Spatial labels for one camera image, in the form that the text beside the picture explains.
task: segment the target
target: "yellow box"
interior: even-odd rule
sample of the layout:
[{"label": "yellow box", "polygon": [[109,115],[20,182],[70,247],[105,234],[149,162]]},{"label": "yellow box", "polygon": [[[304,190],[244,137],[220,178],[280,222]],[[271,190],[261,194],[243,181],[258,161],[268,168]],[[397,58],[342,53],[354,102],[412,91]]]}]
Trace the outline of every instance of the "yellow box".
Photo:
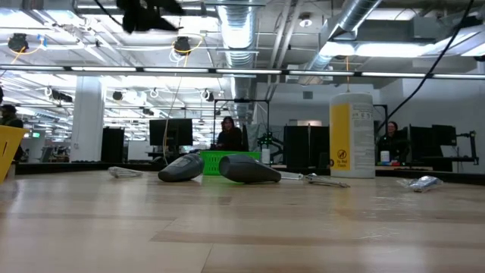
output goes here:
[{"label": "yellow box", "polygon": [[0,126],[0,184],[3,183],[20,141],[26,132],[28,132],[27,129]]}]

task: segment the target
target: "man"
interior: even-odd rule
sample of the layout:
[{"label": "man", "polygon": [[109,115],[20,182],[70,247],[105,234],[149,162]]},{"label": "man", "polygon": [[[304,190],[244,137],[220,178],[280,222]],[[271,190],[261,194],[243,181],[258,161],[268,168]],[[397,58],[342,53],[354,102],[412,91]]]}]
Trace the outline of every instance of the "man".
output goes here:
[{"label": "man", "polygon": [[[23,128],[23,122],[17,118],[17,109],[13,105],[2,105],[0,106],[0,111],[2,111],[2,119],[0,120],[0,125]],[[17,152],[15,153],[14,160],[18,161],[22,158],[23,150],[18,146]]]}]

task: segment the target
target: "green basket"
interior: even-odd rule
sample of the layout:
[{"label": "green basket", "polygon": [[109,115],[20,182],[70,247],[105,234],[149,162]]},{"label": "green basket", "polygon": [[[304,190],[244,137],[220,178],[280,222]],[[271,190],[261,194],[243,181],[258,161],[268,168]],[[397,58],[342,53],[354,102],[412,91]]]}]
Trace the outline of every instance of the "green basket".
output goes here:
[{"label": "green basket", "polygon": [[259,160],[260,152],[229,152],[229,151],[201,151],[200,156],[204,159],[204,175],[221,175],[219,161],[226,155],[248,155]]}]

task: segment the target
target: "ventilation duct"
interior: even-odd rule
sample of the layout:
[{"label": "ventilation duct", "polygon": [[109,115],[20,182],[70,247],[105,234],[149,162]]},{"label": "ventilation duct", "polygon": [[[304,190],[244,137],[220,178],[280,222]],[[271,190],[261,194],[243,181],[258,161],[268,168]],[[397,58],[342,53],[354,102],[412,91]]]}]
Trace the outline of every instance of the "ventilation duct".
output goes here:
[{"label": "ventilation duct", "polygon": [[[253,49],[255,46],[256,8],[231,5],[218,6],[221,34],[227,49]],[[250,52],[226,52],[227,65],[231,68],[253,68],[254,54]],[[254,99],[256,80],[248,77],[231,78],[234,99]],[[250,121],[254,103],[236,104],[236,116],[240,121]]]},{"label": "ventilation duct", "polygon": [[[335,27],[329,27],[329,22],[325,22],[324,27],[328,33],[325,33],[327,39],[331,38],[336,34],[341,34],[341,32],[355,32],[365,19],[371,14],[371,12],[377,8],[377,6],[382,2],[382,0],[347,0],[342,6],[342,12],[337,16]],[[322,71],[324,70],[332,58],[334,57],[329,52],[325,51],[325,42],[320,52],[313,57],[313,59],[305,67],[306,70],[310,71]],[[310,83],[323,83],[321,79],[315,79],[315,76],[305,76],[300,77],[298,80],[300,84],[310,84]]]}]

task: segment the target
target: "dark hair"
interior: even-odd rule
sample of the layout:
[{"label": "dark hair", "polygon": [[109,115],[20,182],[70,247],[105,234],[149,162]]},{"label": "dark hair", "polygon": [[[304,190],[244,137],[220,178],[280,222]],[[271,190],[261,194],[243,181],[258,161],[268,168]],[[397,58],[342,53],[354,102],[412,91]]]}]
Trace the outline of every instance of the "dark hair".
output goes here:
[{"label": "dark hair", "polygon": [[397,123],[394,122],[394,121],[389,121],[388,123],[391,123],[394,125],[394,127],[396,128],[396,130],[399,130],[399,127],[397,126]]},{"label": "dark hair", "polygon": [[2,111],[7,111],[9,113],[17,113],[17,109],[13,105],[2,105],[0,108],[2,108]]},{"label": "dark hair", "polygon": [[229,121],[231,124],[233,124],[233,127],[235,127],[235,126],[236,126],[236,125],[234,125],[234,120],[233,120],[233,118],[232,118],[232,117],[230,117],[230,116],[225,117],[225,118],[222,120],[222,124],[224,124],[224,122],[226,122],[226,121]]}]

